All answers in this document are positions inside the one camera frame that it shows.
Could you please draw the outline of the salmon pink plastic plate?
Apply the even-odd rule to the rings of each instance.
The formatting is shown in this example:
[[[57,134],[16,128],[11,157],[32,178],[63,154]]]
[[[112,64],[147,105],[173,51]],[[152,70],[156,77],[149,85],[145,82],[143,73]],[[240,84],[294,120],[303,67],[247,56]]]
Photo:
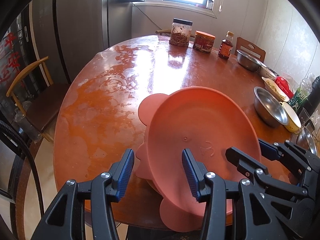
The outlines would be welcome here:
[[[184,149],[190,149],[207,170],[232,181],[239,181],[242,174],[227,161],[228,148],[261,159],[248,117],[217,90],[189,87],[170,95],[153,94],[140,103],[138,116],[146,132],[136,152],[140,161],[136,176],[153,180],[161,192],[160,217],[171,230],[199,230],[205,210],[191,194],[182,165]]]

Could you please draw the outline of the wooden chair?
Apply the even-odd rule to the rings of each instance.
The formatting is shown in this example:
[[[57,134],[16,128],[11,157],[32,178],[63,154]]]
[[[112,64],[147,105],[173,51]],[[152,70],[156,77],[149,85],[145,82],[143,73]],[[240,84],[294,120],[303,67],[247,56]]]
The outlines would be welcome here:
[[[260,62],[264,63],[266,51],[258,47],[256,44],[249,42],[248,40],[237,37],[236,39],[236,46],[235,46],[235,53],[236,56],[238,54],[237,50],[242,50],[252,57],[258,59]]]
[[[54,83],[50,75],[46,61],[48,56],[43,57],[28,66],[26,66],[13,80],[6,96],[12,97],[19,110],[26,117],[26,120],[44,137],[44,139],[53,142],[54,136],[48,132],[48,128],[58,116],[63,100],[70,87],[67,83]],[[22,103],[14,93],[14,88],[20,83],[27,75],[29,75],[35,68],[40,65],[44,68],[44,74],[47,78],[49,85],[40,93],[36,99],[31,102],[28,109],[24,109]]]

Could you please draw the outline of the grey refrigerator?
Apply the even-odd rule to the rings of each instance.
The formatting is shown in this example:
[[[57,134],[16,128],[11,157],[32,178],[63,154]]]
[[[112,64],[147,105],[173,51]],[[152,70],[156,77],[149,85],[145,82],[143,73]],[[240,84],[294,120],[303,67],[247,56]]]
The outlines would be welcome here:
[[[1,0],[1,90],[47,56],[57,83],[116,64],[112,47],[131,38],[132,4],[120,0]]]

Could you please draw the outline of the yellow enamel bowl with handle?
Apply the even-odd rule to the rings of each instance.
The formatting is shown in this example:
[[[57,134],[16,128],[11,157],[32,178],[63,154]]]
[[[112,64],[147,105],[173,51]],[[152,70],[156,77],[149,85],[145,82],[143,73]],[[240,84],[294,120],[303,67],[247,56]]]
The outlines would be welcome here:
[[[285,128],[291,133],[299,133],[302,125],[298,115],[287,102],[280,102],[280,104],[286,112],[288,118],[288,124],[285,125]]]

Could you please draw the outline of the clear jar black lid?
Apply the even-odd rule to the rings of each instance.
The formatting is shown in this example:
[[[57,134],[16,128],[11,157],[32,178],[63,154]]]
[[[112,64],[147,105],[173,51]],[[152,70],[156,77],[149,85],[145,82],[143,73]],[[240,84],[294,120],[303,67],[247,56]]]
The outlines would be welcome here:
[[[189,46],[192,25],[192,21],[174,18],[172,21],[169,43],[179,47]]]

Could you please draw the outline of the steel bowl small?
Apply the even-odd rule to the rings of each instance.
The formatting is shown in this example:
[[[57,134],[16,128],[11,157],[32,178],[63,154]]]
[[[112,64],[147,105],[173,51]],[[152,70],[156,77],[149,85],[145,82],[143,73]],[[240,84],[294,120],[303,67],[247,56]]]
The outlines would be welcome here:
[[[289,123],[287,113],[270,92],[257,86],[254,88],[254,96],[255,110],[264,123],[273,128]]]

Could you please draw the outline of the red tissue pack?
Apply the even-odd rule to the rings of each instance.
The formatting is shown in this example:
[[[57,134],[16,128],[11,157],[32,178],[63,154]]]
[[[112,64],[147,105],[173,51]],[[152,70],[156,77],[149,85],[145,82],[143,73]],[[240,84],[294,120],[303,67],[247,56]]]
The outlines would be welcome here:
[[[275,78],[275,83],[277,86],[291,99],[293,97],[293,92],[290,88],[289,83],[287,80],[281,76]]]

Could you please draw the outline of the green label plastic bottle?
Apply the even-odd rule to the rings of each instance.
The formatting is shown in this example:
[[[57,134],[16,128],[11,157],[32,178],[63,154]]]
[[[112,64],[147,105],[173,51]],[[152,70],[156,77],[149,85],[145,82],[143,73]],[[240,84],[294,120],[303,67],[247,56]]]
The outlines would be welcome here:
[[[306,100],[312,91],[312,83],[315,80],[313,73],[309,73],[300,83],[293,97],[289,100],[288,104],[297,113],[302,103]]]

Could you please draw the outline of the steel bowl wide rim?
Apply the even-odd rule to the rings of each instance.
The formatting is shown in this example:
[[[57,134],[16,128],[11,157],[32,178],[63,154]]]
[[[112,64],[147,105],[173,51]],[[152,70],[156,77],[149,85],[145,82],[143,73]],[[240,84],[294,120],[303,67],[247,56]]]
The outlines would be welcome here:
[[[308,151],[310,151],[312,154],[317,154],[317,148],[314,139],[312,138],[312,135],[310,131],[303,127],[298,134],[298,137],[296,139],[296,144]]]

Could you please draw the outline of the black thermos flask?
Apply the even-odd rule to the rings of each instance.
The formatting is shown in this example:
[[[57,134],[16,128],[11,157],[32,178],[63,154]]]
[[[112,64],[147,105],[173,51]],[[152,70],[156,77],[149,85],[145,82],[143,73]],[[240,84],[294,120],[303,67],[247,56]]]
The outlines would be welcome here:
[[[309,96],[306,98],[303,108],[306,110],[309,116],[312,116],[314,111],[319,105],[320,101],[320,76],[317,76],[312,83],[312,90]]]

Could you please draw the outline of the wooden chair far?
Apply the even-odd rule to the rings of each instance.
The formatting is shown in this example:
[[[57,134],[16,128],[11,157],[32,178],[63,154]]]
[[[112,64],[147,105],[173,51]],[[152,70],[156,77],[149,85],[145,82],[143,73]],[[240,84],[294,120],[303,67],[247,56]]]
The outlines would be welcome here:
[[[258,47],[256,44],[249,42],[248,40],[237,37],[236,39],[236,46],[235,46],[235,53],[236,56],[238,54],[237,50],[242,50],[252,57],[258,59],[260,62],[264,63],[266,51]]]

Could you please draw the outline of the red jar orange lid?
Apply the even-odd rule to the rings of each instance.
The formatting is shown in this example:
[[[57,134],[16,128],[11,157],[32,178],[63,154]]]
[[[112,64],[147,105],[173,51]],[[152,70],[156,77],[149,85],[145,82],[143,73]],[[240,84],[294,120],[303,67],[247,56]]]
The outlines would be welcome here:
[[[215,41],[215,36],[203,31],[195,31],[193,49],[203,53],[211,53]]]

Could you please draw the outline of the wooden chair left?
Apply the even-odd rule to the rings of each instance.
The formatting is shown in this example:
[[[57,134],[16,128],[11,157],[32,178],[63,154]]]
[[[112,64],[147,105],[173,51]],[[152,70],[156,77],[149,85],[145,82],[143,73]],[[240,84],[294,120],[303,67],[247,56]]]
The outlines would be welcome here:
[[[58,116],[63,100],[70,87],[67,83],[54,83],[50,75],[46,61],[48,56],[43,57],[28,66],[26,66],[13,80],[6,96],[12,97],[19,110],[26,117],[26,120],[44,137],[44,139],[53,142],[54,136],[48,132],[48,128]],[[49,85],[40,93],[36,99],[31,102],[28,109],[24,109],[22,103],[14,93],[14,88],[20,83],[27,75],[29,75],[35,68],[40,65],[44,68],[44,74],[47,78]]]

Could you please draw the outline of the brown sauce bottle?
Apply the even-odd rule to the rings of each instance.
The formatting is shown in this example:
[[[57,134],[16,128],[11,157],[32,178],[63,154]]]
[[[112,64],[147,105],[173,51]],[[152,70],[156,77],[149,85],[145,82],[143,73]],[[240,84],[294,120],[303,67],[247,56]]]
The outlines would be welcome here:
[[[218,56],[224,60],[228,60],[233,49],[233,37],[234,33],[227,31],[225,39],[221,41],[221,45],[218,51]]]

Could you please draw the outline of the clear plastic cup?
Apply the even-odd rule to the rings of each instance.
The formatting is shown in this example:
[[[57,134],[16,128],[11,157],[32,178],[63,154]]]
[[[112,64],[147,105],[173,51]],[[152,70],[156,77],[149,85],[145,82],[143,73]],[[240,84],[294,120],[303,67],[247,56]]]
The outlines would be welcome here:
[[[313,132],[315,130],[314,124],[311,121],[310,116],[308,112],[305,110],[305,108],[301,109],[298,116],[299,116],[302,128],[306,127],[309,130],[309,132]]]

